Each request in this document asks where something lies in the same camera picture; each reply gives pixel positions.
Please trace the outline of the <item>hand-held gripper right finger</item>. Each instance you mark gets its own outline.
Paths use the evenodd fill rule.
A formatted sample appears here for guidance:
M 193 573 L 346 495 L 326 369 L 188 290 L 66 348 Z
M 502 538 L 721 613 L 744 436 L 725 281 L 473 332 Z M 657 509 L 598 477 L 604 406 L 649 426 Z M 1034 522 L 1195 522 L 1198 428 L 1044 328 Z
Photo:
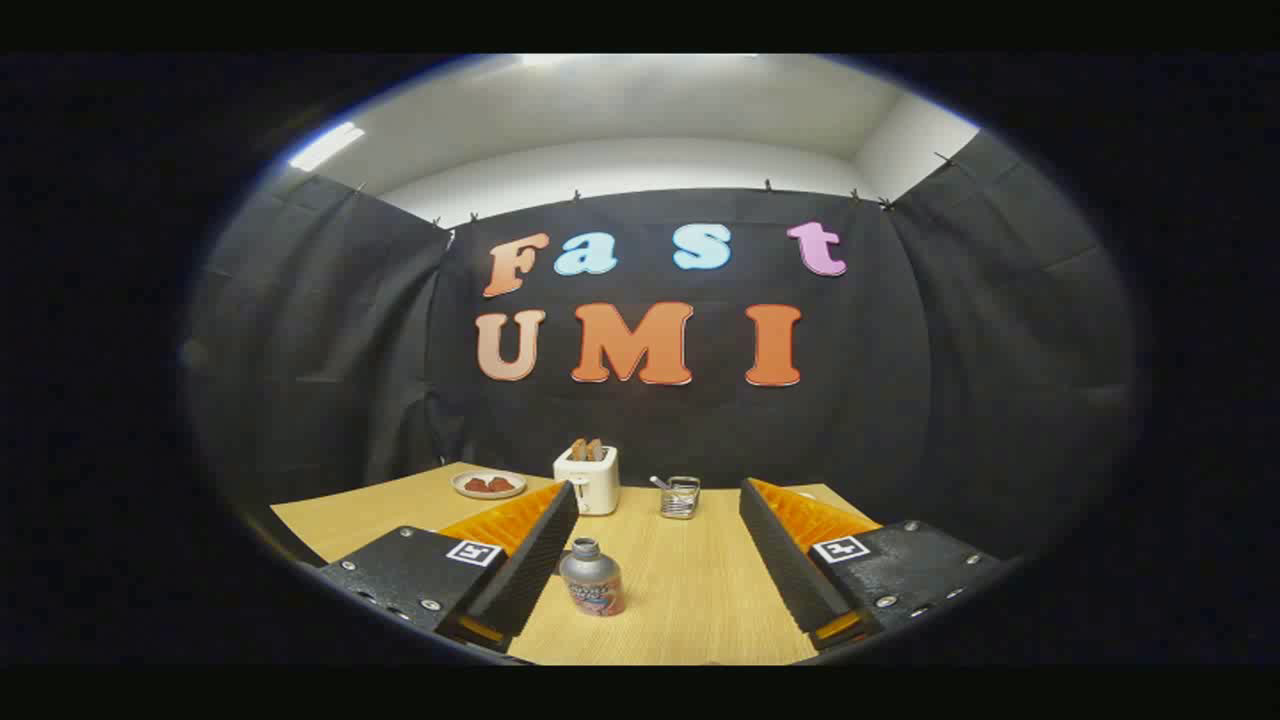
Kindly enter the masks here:
M 739 514 L 785 607 L 828 653 L 941 614 L 1004 560 L 919 520 L 878 524 L 749 478 Z

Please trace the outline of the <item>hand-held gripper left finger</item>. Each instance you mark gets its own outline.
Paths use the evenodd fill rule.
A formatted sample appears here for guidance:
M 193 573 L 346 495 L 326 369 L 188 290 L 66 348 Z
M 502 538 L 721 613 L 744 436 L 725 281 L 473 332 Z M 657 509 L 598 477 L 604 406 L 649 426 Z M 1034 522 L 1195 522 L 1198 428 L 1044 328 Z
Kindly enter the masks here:
M 504 653 L 577 520 L 573 491 L 552 483 L 440 530 L 398 527 L 316 575 L 419 633 Z

